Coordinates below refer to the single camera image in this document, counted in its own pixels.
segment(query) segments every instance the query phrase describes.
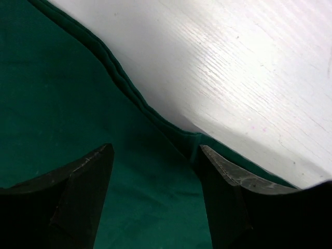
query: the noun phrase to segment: stain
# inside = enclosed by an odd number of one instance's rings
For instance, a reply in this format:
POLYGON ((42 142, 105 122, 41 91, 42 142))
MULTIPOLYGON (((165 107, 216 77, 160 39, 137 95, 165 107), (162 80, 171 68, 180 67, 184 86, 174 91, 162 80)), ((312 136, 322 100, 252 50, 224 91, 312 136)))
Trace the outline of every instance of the stain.
POLYGON ((329 79, 330 79, 331 66, 332 66, 332 47, 330 50, 330 58, 328 59, 327 63, 327 78, 329 79))

